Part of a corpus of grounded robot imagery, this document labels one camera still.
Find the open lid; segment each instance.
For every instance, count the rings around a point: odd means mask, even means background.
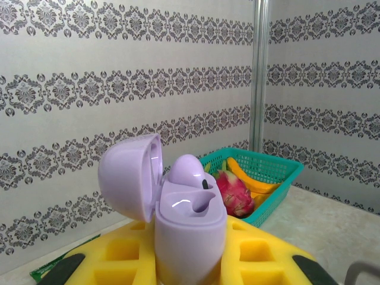
[[[159,200],[163,173],[159,134],[130,138],[108,149],[98,180],[106,202],[117,212],[150,222]]]

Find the gray ornamental pattern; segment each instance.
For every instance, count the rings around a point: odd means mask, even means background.
[[[265,104],[264,122],[379,140],[380,115]]]
[[[358,161],[343,155],[335,155],[326,151],[299,147],[287,143],[264,140],[264,153],[279,156],[285,159],[301,162],[309,169],[317,172],[336,175],[342,179],[359,181],[365,185],[373,185],[380,188],[380,164],[375,165],[372,161]]]
[[[14,79],[0,75],[0,112],[9,117],[17,110],[25,115],[65,110],[73,106],[98,106],[100,103],[121,103],[135,99],[165,97],[167,94],[198,93],[251,85],[251,66],[217,66],[140,69],[132,72],[102,71],[78,74],[53,73],[15,75]]]
[[[380,31],[380,6],[377,2],[338,11],[318,12],[315,15],[270,22],[269,44],[319,40],[330,37],[370,34]]]
[[[359,204],[358,202],[353,202],[353,201],[350,201],[349,199],[345,199],[345,198],[341,198],[340,196],[336,196],[336,195],[333,195],[333,194],[329,194],[328,192],[321,192],[320,190],[318,189],[315,189],[315,188],[311,188],[309,186],[303,186],[302,184],[300,183],[297,183],[295,182],[294,183],[294,186],[296,187],[299,187],[299,188],[302,188],[304,190],[307,190],[307,191],[310,191],[312,193],[316,193],[320,196],[323,196],[323,197],[326,197],[326,198],[330,198],[332,200],[335,200],[335,201],[338,201],[338,202],[343,202],[347,205],[351,205],[353,207],[356,207],[356,208],[359,208],[359,209],[362,209],[364,211],[367,211],[367,212],[370,212],[370,213],[374,213],[374,209],[373,207],[368,207],[368,208],[365,208],[363,206],[363,204]]]
[[[252,45],[252,23],[104,2],[0,0],[4,34]]]
[[[194,116],[121,129],[108,134],[96,134],[81,140],[71,139],[41,145],[31,150],[19,150],[16,154],[0,155],[0,187],[5,191],[17,188],[21,183],[29,185],[33,179],[50,179],[93,167],[103,153],[113,144],[138,135],[158,133],[162,145],[175,144],[234,126],[248,124],[250,107],[236,106]]]
[[[268,65],[267,85],[380,88],[380,65],[377,60]]]
[[[232,147],[248,148],[248,141],[236,142]],[[102,195],[95,191],[76,201],[55,205],[47,210],[38,210],[33,217],[15,218],[12,225],[0,224],[0,254],[12,255],[16,249],[26,249],[35,242],[65,233],[67,229],[100,219],[113,210],[106,204]]]

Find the purple plastic toy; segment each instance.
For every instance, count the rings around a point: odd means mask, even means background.
[[[117,212],[147,223],[156,213],[157,273],[165,285],[212,279],[226,241],[227,213],[215,179],[186,154],[163,177],[158,134],[117,143],[105,152],[99,185]]]

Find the green strip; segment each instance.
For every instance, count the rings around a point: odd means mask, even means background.
[[[100,234],[99,235],[97,235],[97,236],[94,236],[94,237],[92,237],[91,239],[89,239],[89,240],[87,240],[87,241],[85,241],[84,243],[81,243],[80,245],[78,245],[78,246],[76,246],[76,247],[74,247],[73,249],[75,249],[75,248],[77,248],[77,247],[79,247],[79,246],[81,246],[81,245],[84,245],[85,243],[87,243],[87,242],[91,242],[92,240],[94,240],[94,239],[96,239],[96,238],[98,238],[100,236]],[[57,257],[56,259],[54,259],[54,260],[52,260],[51,262],[49,262],[49,263],[47,263],[47,264],[45,264],[45,265],[42,265],[40,268],[38,268],[38,269],[36,269],[36,270],[33,270],[32,272],[30,272],[29,273],[29,275],[38,283],[39,281],[41,281],[41,276],[45,273],[45,272],[47,272],[47,271],[49,271],[49,270],[51,270],[62,258],[64,258],[65,257],[65,255],[66,254],[68,254],[70,251],[68,251],[68,252],[66,252],[65,254],[62,254],[61,256],[59,256],[59,257]]]

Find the fruit basket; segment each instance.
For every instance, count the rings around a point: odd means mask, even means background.
[[[223,148],[200,159],[203,166],[211,162],[210,173],[221,169],[223,160],[233,157],[251,178],[266,183],[281,183],[270,197],[252,215],[243,221],[260,227],[284,200],[290,185],[303,169],[303,164],[276,156],[256,153],[238,148]]]

